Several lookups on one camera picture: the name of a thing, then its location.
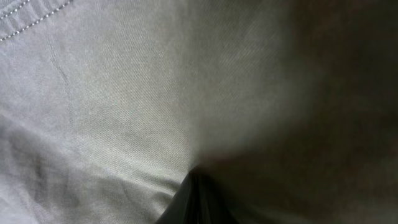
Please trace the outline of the grey cotton shorts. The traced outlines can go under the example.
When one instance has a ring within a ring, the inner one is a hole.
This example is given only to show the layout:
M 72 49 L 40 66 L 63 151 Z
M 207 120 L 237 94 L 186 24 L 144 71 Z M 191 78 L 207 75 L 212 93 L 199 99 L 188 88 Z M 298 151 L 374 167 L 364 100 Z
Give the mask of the grey cotton shorts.
M 2 1 L 1 222 L 397 222 L 396 1 Z

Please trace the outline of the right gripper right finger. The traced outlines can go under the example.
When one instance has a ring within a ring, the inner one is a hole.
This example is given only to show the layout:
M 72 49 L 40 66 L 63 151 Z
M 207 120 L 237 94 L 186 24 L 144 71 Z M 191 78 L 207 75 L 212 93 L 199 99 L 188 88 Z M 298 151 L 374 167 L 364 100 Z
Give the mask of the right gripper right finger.
M 211 177 L 204 174 L 198 175 L 198 193 L 199 224 L 237 224 Z

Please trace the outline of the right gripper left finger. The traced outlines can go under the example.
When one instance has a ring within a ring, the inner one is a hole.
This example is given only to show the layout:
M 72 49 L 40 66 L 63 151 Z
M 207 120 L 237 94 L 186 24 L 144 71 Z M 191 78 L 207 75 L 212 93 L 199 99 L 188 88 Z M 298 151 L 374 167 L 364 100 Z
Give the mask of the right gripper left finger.
M 194 174 L 189 173 L 174 195 L 170 205 L 156 224 L 197 224 L 197 184 Z

